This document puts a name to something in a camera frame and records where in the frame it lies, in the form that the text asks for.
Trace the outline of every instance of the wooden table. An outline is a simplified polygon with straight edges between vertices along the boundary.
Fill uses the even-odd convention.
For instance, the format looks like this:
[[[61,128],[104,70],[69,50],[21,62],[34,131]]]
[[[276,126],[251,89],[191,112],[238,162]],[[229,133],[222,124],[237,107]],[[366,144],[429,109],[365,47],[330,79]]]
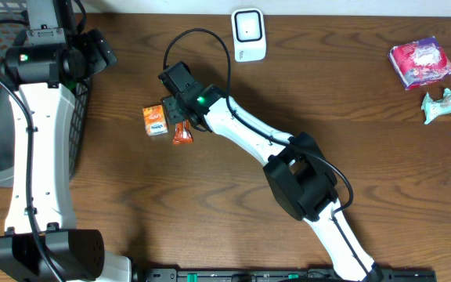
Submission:
[[[233,51],[229,16],[88,15],[119,64],[96,77],[77,175],[78,228],[144,267],[296,268],[331,265],[311,229],[275,202],[261,165],[221,136],[150,138],[142,108],[168,92],[157,79],[180,32],[205,27]],[[313,135],[351,180],[346,212],[361,245],[384,266],[432,268],[451,281],[451,115],[424,125],[420,102],[451,88],[405,91],[386,60],[393,45],[435,35],[451,59],[451,19],[266,16],[260,62],[233,62],[232,95],[266,123]],[[172,50],[204,85],[225,86],[226,59],[212,37]],[[347,191],[341,183],[343,201]],[[10,189],[0,189],[0,235]],[[0,281],[9,278],[0,271]]]

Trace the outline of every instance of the light blue wrapped candy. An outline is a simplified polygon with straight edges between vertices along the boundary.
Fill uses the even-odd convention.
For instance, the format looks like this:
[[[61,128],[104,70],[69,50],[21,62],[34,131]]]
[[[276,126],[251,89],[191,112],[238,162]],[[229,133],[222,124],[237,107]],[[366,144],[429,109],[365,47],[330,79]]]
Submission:
[[[429,97],[429,93],[424,97],[424,101],[422,102],[421,110],[424,110],[426,114],[426,122],[424,124],[428,124],[432,120],[434,120],[437,116],[443,114],[451,114],[451,91],[450,89],[445,89],[443,93],[443,99],[439,101],[433,101],[431,97]]]

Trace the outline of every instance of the orange box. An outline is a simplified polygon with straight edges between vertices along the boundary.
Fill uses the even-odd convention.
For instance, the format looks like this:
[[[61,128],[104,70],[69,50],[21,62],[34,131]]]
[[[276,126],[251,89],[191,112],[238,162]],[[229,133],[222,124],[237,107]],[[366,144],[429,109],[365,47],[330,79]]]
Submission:
[[[163,106],[147,107],[143,109],[146,132],[149,136],[156,136],[168,132]]]

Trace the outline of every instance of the cable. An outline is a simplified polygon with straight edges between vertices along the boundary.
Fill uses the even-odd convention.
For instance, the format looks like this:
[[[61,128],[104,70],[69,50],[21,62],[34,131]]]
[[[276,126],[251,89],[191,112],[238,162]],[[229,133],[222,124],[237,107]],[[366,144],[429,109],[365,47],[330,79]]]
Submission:
[[[274,137],[260,131],[259,129],[255,128],[253,125],[250,125],[248,122],[246,122],[245,120],[243,120],[243,118],[241,118],[237,112],[231,107],[231,103],[229,101],[229,97],[230,97],[230,89],[231,89],[231,57],[229,55],[229,50],[225,44],[225,42],[213,31],[209,31],[207,29],[204,28],[193,28],[190,29],[188,31],[184,31],[182,32],[179,36],[177,36],[175,39],[173,39],[173,41],[170,43],[170,45],[167,47],[166,52],[164,53],[164,58],[163,58],[163,70],[165,70],[168,65],[167,65],[167,59],[168,59],[168,54],[170,53],[170,49],[171,47],[184,35],[192,33],[192,32],[196,32],[196,31],[200,31],[200,32],[204,32],[207,34],[210,34],[211,36],[215,37],[218,42],[220,42],[220,44],[222,45],[224,51],[225,51],[225,56],[227,57],[227,89],[225,91],[226,97],[225,97],[225,102],[227,103],[227,108],[228,110],[231,112],[231,115],[237,119],[242,125],[244,125],[245,127],[247,127],[248,129],[250,129],[252,132],[255,132],[257,134],[259,134],[260,136],[262,136],[263,138],[266,138],[269,142],[271,143],[275,143],[281,146],[285,146],[287,148],[290,148],[294,151],[297,151],[299,153],[302,153],[304,155],[310,156],[313,159],[316,159],[317,161],[322,162],[323,164],[325,164],[328,168],[330,168],[332,171],[334,171],[341,179],[342,182],[345,184],[345,186],[348,189],[349,192],[349,199],[348,201],[343,204],[342,206],[340,206],[339,208],[335,209],[334,211],[331,212],[331,220],[335,223],[335,226],[337,227],[337,229],[339,230],[339,233],[342,235],[342,237],[344,238],[345,243],[348,245],[349,249],[351,250],[352,255],[354,256],[354,258],[358,261],[358,264],[363,268],[363,270],[365,270],[365,273],[368,274],[368,270],[366,269],[366,267],[363,265],[363,263],[361,262],[361,259],[359,259],[358,255],[356,254],[354,248],[351,246],[351,244],[348,241],[348,238],[345,236],[344,231],[342,230],[341,226],[338,224],[337,218],[335,218],[335,214],[338,212],[342,212],[344,211],[346,208],[349,208],[352,204],[352,202],[354,201],[354,192],[352,190],[352,186],[351,183],[349,182],[349,180],[347,179],[347,177],[345,177],[344,173],[342,173],[336,166],[334,166],[333,164],[331,164],[329,161],[321,158],[320,156],[314,154],[314,152],[311,152],[309,150],[306,150],[304,148],[301,148],[299,146],[290,144],[290,143],[285,143],[283,141],[280,141],[278,139],[275,139]]]
[[[33,150],[33,142],[34,142],[34,125],[32,122],[31,113],[25,107],[25,104],[22,100],[10,89],[8,85],[5,84],[0,79],[0,85],[4,90],[8,92],[8,94],[15,100],[16,104],[22,110],[22,113],[27,122],[27,167],[26,167],[26,176],[25,176],[25,196],[27,202],[27,215],[29,217],[29,223],[31,225],[32,237],[34,238],[34,242],[36,243],[36,247],[39,251],[39,254],[45,261],[46,265],[50,268],[52,273],[55,275],[56,279],[59,282],[65,282],[62,278],[62,275],[59,273],[55,265],[53,265],[51,258],[48,256],[48,253],[45,250],[45,245],[41,242],[39,238],[38,232],[38,224],[36,223],[36,218],[34,217],[34,206],[32,204],[32,150]]]
[[[86,27],[86,10],[83,4],[81,4],[81,0],[74,0],[76,4],[78,4],[79,9],[81,10],[81,14],[83,14],[83,18],[78,23],[78,34],[81,34]]]
[[[29,23],[25,20],[13,20],[13,19],[0,20],[0,24],[22,24],[24,26],[29,25]]]

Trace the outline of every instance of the black cable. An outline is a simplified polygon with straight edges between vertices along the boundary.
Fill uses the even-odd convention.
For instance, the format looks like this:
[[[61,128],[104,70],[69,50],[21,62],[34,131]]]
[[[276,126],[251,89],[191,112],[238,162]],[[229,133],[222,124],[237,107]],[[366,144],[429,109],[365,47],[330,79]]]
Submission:
[[[349,182],[349,180],[347,179],[347,177],[345,177],[344,173],[342,173],[336,166],[334,166],[333,164],[331,164],[329,161],[321,158],[320,156],[318,156],[317,154],[306,150],[304,148],[301,148],[299,146],[290,144],[290,143],[285,143],[284,141],[280,141],[278,139],[275,139],[274,137],[260,131],[259,129],[255,128],[253,125],[250,125],[248,122],[246,122],[243,118],[241,118],[237,112],[231,107],[231,103],[229,101],[229,97],[230,97],[230,89],[231,89],[231,57],[229,55],[229,49],[227,48],[225,42],[217,35],[215,34],[213,31],[209,31],[207,29],[204,28],[193,28],[190,29],[188,31],[184,31],[182,32],[179,36],[177,36],[175,39],[173,39],[173,41],[170,43],[170,45],[167,47],[166,52],[164,53],[164,58],[163,58],[163,70],[166,69],[168,67],[167,63],[167,59],[168,59],[168,54],[170,53],[170,49],[171,47],[184,35],[195,32],[195,31],[200,31],[200,32],[204,32],[207,34],[212,35],[213,37],[215,37],[218,42],[220,42],[220,44],[222,45],[224,51],[225,51],[225,56],[227,57],[227,89],[225,91],[226,94],[226,98],[225,98],[225,102],[227,103],[227,108],[229,109],[229,111],[231,112],[231,115],[237,119],[242,125],[246,126],[248,129],[250,129],[251,131],[259,134],[260,136],[266,138],[269,142],[271,143],[275,143],[281,146],[285,146],[288,147],[294,151],[297,151],[299,153],[305,154],[307,156],[312,157],[313,159],[316,159],[317,161],[320,161],[322,163],[324,163],[328,168],[330,168],[332,171],[334,171],[341,179],[342,182],[345,184],[345,186],[348,189],[349,192],[349,199],[348,201],[343,204],[342,206],[340,206],[339,208],[335,209],[334,211],[331,212],[331,220],[335,223],[337,229],[339,230],[340,234],[342,235],[342,237],[344,238],[344,241],[346,242],[346,244],[348,245],[349,249],[351,249],[351,253],[354,256],[354,258],[358,261],[358,264],[360,264],[360,266],[363,268],[363,270],[365,270],[365,273],[368,274],[368,270],[366,270],[365,266],[363,265],[363,263],[361,262],[361,259],[359,259],[358,255],[355,253],[354,248],[351,246],[351,244],[348,241],[348,238],[345,236],[344,232],[342,231],[340,225],[337,222],[337,219],[335,218],[335,214],[338,212],[342,212],[344,211],[346,208],[349,208],[352,204],[352,202],[354,201],[354,192],[352,190],[352,186],[351,183]]]
[[[22,113],[27,122],[27,129],[26,129],[27,130],[27,167],[26,167],[26,176],[25,176],[25,197],[26,197],[26,202],[27,202],[27,215],[29,217],[29,223],[31,225],[31,230],[32,230],[32,237],[34,238],[34,242],[36,243],[36,247],[39,251],[39,254],[45,261],[46,265],[50,268],[52,273],[55,275],[56,279],[59,282],[65,282],[65,280],[62,278],[62,275],[59,273],[59,271],[57,270],[55,265],[53,265],[51,258],[48,256],[48,253],[45,250],[45,245],[40,240],[40,236],[39,236],[39,232],[38,232],[38,224],[36,223],[36,218],[34,217],[34,206],[32,204],[31,183],[32,183],[32,150],[33,150],[34,130],[35,129],[34,129],[34,125],[32,122],[32,116],[31,116],[31,113],[29,113],[29,110],[25,107],[25,104],[22,102],[22,100],[1,79],[0,79],[0,85],[15,100],[16,104],[22,110]]]
[[[0,20],[0,24],[22,24],[24,26],[29,25],[29,23],[25,20],[13,20],[13,19]]]
[[[81,34],[86,27],[86,10],[83,4],[81,4],[81,0],[74,0],[76,4],[78,4],[79,9],[81,10],[81,14],[83,14],[83,18],[78,23],[78,34]]]

